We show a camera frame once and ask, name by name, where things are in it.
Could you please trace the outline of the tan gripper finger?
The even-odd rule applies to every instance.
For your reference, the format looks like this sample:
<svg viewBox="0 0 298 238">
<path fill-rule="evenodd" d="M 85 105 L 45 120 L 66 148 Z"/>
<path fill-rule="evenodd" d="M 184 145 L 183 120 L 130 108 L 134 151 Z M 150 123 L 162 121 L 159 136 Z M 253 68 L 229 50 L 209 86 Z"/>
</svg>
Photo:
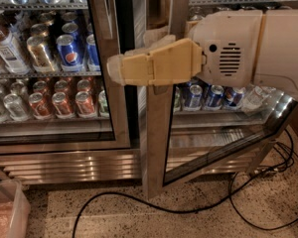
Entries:
<svg viewBox="0 0 298 238">
<path fill-rule="evenodd" d="M 107 72 L 120 85 L 163 86 L 189 81 L 202 70 L 202 48 L 186 38 L 167 35 L 149 48 L 107 60 Z"/>
<path fill-rule="evenodd" d="M 187 21 L 184 37 L 188 38 L 191 30 L 198 24 L 198 21 Z M 172 44 L 176 41 L 176 36 L 169 33 L 169 27 L 148 30 L 143 36 L 145 48 L 157 48 Z"/>
</svg>

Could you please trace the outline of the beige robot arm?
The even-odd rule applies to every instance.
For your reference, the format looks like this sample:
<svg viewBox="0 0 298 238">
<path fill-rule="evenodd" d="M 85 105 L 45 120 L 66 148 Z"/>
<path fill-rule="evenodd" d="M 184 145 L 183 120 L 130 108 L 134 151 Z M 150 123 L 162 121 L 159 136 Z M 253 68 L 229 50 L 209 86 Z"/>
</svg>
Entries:
<svg viewBox="0 0 298 238">
<path fill-rule="evenodd" d="M 298 102 L 298 9 L 219 11 L 186 38 L 167 35 L 107 60 L 120 85 L 162 86 L 196 76 L 230 87 L 274 87 Z"/>
</svg>

